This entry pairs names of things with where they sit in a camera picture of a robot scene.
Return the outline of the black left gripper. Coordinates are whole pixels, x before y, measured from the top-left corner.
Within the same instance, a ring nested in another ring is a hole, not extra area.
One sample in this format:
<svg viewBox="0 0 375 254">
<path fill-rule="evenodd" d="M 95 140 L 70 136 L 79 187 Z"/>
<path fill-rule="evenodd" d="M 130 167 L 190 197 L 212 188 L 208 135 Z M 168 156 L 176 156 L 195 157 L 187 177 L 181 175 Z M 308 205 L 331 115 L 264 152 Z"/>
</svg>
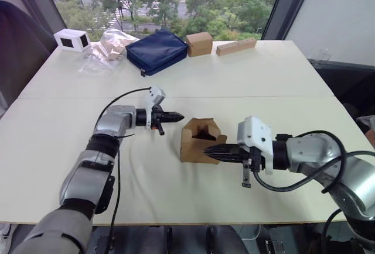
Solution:
<svg viewBox="0 0 375 254">
<path fill-rule="evenodd" d="M 151 115 L 151 129 L 157 130 L 161 136 L 165 134 L 162 123 L 175 123 L 185 117 L 175 111 L 153 111 Z"/>
</svg>

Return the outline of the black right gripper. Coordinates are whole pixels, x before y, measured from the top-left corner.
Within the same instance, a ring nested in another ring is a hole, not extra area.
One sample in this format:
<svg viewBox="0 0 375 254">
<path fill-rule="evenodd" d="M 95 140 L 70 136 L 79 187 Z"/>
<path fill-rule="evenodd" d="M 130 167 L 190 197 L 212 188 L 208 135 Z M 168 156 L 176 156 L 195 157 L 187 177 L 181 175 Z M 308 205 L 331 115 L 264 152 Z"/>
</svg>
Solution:
<svg viewBox="0 0 375 254">
<path fill-rule="evenodd" d="M 205 148 L 204 154 L 212 159 L 228 163 L 243 163 L 242 187 L 251 187 L 250 174 L 262 168 L 261 150 L 238 144 L 219 144 Z"/>
</svg>

